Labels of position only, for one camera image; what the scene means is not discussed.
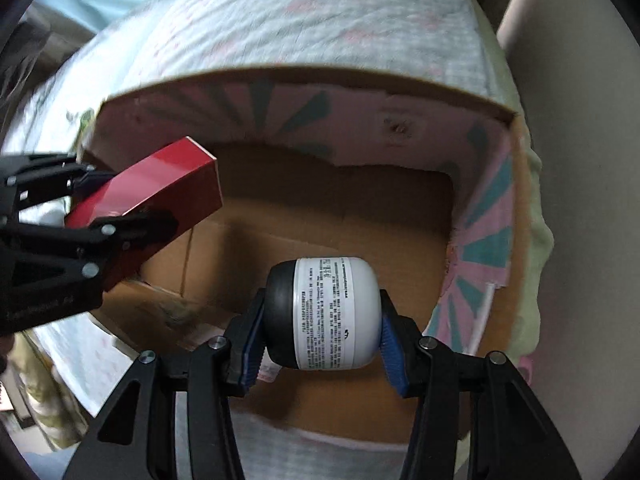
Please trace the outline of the checkered floral bed sheet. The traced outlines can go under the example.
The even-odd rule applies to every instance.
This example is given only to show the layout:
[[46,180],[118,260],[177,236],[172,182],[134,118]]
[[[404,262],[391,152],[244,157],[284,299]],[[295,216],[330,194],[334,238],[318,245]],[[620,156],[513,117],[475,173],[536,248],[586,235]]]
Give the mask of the checkered floral bed sheet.
[[[346,70],[407,78],[504,108],[474,3],[146,0],[18,98],[2,148],[15,154],[77,152],[85,159],[82,142],[106,101],[178,79],[246,70]],[[112,292],[139,282],[138,269],[106,294],[99,310],[34,331],[91,413],[102,408],[132,352],[192,350],[250,304],[224,326],[193,321],[170,307],[168,325],[177,333],[176,344],[139,346],[102,318]]]

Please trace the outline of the black lid white jar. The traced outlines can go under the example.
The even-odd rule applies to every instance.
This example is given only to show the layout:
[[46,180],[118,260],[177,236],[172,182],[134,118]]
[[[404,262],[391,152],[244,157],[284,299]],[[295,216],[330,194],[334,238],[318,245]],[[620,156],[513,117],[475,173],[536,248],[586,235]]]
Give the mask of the black lid white jar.
[[365,367],[382,337],[378,279],[357,257],[281,262],[268,274],[262,322],[270,360],[280,367]]

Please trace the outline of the red rectangular box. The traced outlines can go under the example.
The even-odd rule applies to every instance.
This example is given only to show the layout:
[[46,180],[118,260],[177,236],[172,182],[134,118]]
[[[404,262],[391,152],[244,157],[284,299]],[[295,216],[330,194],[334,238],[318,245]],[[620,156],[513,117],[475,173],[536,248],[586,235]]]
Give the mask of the red rectangular box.
[[171,143],[116,174],[73,206],[68,228],[94,222],[122,232],[122,220],[137,218],[149,234],[144,246],[128,242],[105,272],[108,292],[165,246],[222,207],[218,160],[189,138]]

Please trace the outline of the green mattress cover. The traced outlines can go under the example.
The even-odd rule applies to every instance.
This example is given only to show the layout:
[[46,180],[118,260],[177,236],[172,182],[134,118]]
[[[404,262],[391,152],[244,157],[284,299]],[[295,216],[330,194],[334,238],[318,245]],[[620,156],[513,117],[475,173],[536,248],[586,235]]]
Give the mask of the green mattress cover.
[[506,55],[480,5],[476,2],[473,6],[480,36],[485,40],[489,63],[496,73],[498,100],[516,113],[516,132],[521,138],[529,171],[528,246],[523,259],[516,264],[514,274],[521,281],[495,292],[480,352],[503,350],[526,382],[530,382],[533,379],[533,353],[540,335],[540,278],[553,248],[553,235],[542,215],[539,180],[542,162],[533,150],[521,99],[506,62]]

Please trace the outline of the cardboard box with pink lining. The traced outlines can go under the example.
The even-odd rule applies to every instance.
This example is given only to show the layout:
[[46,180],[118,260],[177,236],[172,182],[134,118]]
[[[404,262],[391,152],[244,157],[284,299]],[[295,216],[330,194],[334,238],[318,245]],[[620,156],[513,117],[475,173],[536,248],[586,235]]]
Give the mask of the cardboard box with pink lining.
[[170,307],[226,325],[280,261],[356,256],[400,313],[454,350],[529,352],[517,114],[407,78],[246,70],[116,96],[82,148],[122,170],[184,136],[217,157],[224,204],[107,297],[102,318],[133,344],[173,347]]

